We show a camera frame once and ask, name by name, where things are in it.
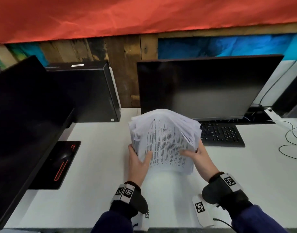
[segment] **red cloth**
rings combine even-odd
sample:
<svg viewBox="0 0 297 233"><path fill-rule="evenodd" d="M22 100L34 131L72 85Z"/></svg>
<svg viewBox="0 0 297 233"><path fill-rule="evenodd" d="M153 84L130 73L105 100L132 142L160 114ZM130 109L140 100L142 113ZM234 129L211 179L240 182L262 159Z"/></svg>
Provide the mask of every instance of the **red cloth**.
<svg viewBox="0 0 297 233"><path fill-rule="evenodd" d="M0 0L0 43L297 22L297 0Z"/></svg>

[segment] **monitor screen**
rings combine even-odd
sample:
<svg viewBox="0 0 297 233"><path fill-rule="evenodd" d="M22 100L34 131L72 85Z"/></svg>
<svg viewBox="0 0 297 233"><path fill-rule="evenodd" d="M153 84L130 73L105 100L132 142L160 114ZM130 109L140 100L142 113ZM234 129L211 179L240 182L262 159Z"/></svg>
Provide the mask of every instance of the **monitor screen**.
<svg viewBox="0 0 297 233"><path fill-rule="evenodd" d="M282 58L138 62L141 113L169 109L198 121L242 118Z"/></svg>
<svg viewBox="0 0 297 233"><path fill-rule="evenodd" d="M70 123L60 91L35 56L0 73L0 229Z"/></svg>

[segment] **wooden wall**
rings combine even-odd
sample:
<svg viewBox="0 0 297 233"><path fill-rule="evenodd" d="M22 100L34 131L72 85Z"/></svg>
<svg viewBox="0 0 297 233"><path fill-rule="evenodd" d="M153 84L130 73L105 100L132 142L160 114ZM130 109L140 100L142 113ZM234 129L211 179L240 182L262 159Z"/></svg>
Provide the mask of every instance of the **wooden wall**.
<svg viewBox="0 0 297 233"><path fill-rule="evenodd" d="M55 40L31 43L31 46L34 50L38 47L38 57L42 54L49 63L108 60L124 108L140 106L136 62L158 58L159 38L275 33L297 33L297 23ZM5 69L31 54L28 43L0 44L0 68Z"/></svg>

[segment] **black keyboard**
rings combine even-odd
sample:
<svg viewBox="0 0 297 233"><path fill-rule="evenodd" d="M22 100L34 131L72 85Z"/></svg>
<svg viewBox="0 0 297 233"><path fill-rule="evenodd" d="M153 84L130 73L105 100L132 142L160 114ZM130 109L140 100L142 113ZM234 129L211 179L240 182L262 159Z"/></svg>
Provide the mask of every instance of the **black keyboard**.
<svg viewBox="0 0 297 233"><path fill-rule="evenodd" d="M235 124L201 123L201 140L208 146L245 147Z"/></svg>

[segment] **white desk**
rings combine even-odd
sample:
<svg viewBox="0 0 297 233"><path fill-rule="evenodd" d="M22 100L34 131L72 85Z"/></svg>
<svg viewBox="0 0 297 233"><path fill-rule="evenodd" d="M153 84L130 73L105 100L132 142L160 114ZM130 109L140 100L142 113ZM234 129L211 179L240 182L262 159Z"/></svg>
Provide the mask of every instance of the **white desk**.
<svg viewBox="0 0 297 233"><path fill-rule="evenodd" d="M92 228L109 209L118 185L126 181L131 143L127 122L137 113L136 108L122 109L119 123L76 124L68 140L82 144L61 188L28 190L5 228ZM287 144L287 129L282 123L237 127L246 147L207 147L210 157L221 171L235 176L252 203L283 227L297 228L297 160L278 152ZM286 149L297 156L297 147ZM150 209L150 227L199 227L192 196L205 185L196 169L189 176L172 172L147 176L142 193ZM221 208L210 206L210 212L231 222ZM226 226L217 222L216 227Z"/></svg>

